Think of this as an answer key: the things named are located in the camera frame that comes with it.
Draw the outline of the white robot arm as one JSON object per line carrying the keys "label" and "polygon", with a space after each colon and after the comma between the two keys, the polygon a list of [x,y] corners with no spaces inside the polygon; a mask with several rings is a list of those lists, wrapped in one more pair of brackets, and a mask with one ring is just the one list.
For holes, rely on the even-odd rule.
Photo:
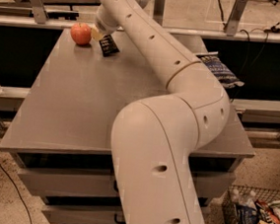
{"label": "white robot arm", "polygon": [[231,105],[208,68],[139,6],[101,0],[97,27],[123,28],[167,94],[124,107],[111,153],[126,224],[204,224],[188,156],[225,128]]}

